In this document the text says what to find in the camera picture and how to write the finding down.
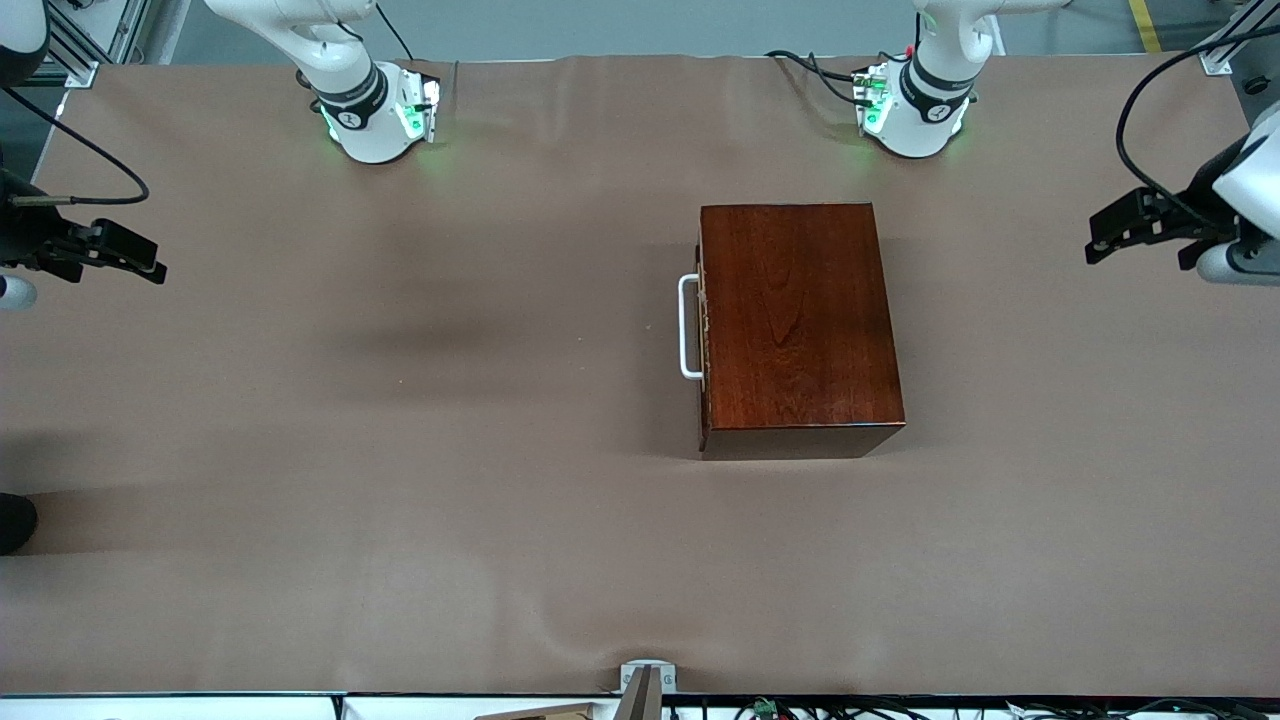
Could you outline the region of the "wooden drawer with white handle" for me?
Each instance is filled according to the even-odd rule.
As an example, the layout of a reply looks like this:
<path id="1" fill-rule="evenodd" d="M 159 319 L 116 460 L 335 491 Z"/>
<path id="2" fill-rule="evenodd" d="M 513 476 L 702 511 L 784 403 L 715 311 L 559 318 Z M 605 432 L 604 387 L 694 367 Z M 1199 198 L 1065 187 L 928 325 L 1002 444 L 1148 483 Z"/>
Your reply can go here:
<path id="1" fill-rule="evenodd" d="M 707 361 L 703 245 L 695 245 L 694 264 L 676 281 L 678 372 L 698 388 L 698 452 L 707 452 L 709 434 L 709 370 Z"/>

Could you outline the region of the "brown cardboard piece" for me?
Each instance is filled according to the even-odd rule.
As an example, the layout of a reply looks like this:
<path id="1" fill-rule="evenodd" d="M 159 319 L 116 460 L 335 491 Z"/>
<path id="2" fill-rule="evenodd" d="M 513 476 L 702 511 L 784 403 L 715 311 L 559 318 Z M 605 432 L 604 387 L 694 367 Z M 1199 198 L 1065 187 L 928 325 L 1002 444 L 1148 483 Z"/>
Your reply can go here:
<path id="1" fill-rule="evenodd" d="M 577 702 L 477 715 L 474 720 L 595 720 L 596 705 Z"/>

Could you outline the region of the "black rounded object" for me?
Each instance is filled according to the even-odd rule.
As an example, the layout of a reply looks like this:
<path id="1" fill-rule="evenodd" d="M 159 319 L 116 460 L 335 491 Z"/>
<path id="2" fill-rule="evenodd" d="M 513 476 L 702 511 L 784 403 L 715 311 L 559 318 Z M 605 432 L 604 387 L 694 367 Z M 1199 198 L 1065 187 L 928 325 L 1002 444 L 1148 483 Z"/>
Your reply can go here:
<path id="1" fill-rule="evenodd" d="M 36 532 L 38 511 L 20 495 L 0 493 L 0 556 L 23 548 Z"/>

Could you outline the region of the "aluminium frame profile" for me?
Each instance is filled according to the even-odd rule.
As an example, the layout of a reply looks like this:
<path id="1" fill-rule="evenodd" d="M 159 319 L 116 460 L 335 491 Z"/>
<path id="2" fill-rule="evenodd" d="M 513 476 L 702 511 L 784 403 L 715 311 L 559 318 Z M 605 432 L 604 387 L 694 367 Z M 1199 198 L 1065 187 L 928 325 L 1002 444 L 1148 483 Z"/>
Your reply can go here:
<path id="1" fill-rule="evenodd" d="M 155 0 L 47 0 L 49 51 L 33 82 L 88 88 L 102 67 L 127 63 Z"/>
<path id="2" fill-rule="evenodd" d="M 1197 45 L 1207 76 L 1230 76 L 1231 59 L 1251 40 L 1247 35 L 1280 26 L 1280 0 L 1240 0 L 1228 22 Z"/>

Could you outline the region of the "brown table cover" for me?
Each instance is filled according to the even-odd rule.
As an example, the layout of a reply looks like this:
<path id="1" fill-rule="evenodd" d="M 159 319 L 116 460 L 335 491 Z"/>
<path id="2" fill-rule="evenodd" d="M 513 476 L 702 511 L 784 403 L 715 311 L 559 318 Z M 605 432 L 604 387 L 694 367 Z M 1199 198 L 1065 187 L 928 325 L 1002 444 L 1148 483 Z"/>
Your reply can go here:
<path id="1" fill-rule="evenodd" d="M 284 67 L 102 70 L 170 272 L 0 315 L 0 692 L 1280 697 L 1280 288 L 1083 254 L 1156 64 L 996 58 L 925 161 L 769 59 L 463 64 L 385 167 Z M 700 209 L 856 201 L 906 427 L 700 460 Z"/>

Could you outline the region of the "dark brown wooden cabinet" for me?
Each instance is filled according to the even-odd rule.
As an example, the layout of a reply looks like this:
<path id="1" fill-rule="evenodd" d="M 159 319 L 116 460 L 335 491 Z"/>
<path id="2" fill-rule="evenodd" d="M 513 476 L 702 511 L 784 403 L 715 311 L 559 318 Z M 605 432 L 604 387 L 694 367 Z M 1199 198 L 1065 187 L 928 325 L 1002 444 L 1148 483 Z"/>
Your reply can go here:
<path id="1" fill-rule="evenodd" d="M 869 202 L 704 206 L 696 258 L 705 460 L 863 457 L 906 425 Z"/>

